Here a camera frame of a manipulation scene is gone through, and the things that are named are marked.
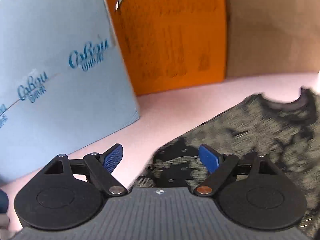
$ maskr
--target light blue box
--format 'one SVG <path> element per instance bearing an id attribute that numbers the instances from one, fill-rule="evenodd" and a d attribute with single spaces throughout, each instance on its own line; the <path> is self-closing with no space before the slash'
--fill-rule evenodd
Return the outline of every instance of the light blue box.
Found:
<path id="1" fill-rule="evenodd" d="M 0 180 L 139 118 L 105 0 L 0 0 Z"/>

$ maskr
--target copper screw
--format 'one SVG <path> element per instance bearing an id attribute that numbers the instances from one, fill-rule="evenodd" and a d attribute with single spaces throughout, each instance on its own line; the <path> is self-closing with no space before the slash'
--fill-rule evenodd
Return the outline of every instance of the copper screw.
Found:
<path id="1" fill-rule="evenodd" d="M 197 192 L 200 193 L 201 195 L 207 195 L 212 192 L 212 189 L 208 186 L 201 186 L 197 188 Z"/>

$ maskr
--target cardboard box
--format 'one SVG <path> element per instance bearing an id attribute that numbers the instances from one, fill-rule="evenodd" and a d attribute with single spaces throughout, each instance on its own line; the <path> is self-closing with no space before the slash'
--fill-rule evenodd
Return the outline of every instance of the cardboard box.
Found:
<path id="1" fill-rule="evenodd" d="M 227 77 L 319 72 L 320 0 L 227 0 Z"/>
<path id="2" fill-rule="evenodd" d="M 107 0 L 135 92 L 221 82 L 225 0 Z"/>
<path id="3" fill-rule="evenodd" d="M 104 0 L 0 0 L 0 179 L 139 118 Z"/>

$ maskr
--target screw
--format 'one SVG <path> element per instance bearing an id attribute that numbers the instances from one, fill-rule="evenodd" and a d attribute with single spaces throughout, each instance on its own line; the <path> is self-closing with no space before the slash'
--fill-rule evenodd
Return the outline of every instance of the screw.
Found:
<path id="1" fill-rule="evenodd" d="M 124 187 L 122 186 L 112 186 L 110 189 L 109 189 L 110 193 L 113 194 L 113 195 L 119 195 L 121 193 L 123 193 L 125 191 Z"/>
<path id="2" fill-rule="evenodd" d="M 208 195 L 212 192 L 212 189 L 208 186 L 201 186 L 197 188 L 197 192 L 200 193 L 201 195 Z"/>
<path id="3" fill-rule="evenodd" d="M 161 195 L 161 194 L 164 193 L 164 190 L 163 190 L 163 189 L 157 189 L 157 190 L 156 190 L 156 193 L 159 194 L 159 195 Z"/>

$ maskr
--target round metal pin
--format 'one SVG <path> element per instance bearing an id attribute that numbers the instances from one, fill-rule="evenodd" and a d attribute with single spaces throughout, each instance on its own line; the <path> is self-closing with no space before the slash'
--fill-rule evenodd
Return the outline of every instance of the round metal pin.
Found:
<path id="1" fill-rule="evenodd" d="M 125 189 L 124 187 L 121 187 L 121 186 L 112 186 L 109 189 L 109 191 L 111 194 L 118 195 L 118 194 L 122 194 L 125 191 Z"/>
<path id="2" fill-rule="evenodd" d="M 197 192 L 200 193 L 201 195 L 207 195 L 212 192 L 212 189 L 208 186 L 201 186 L 197 188 Z"/>

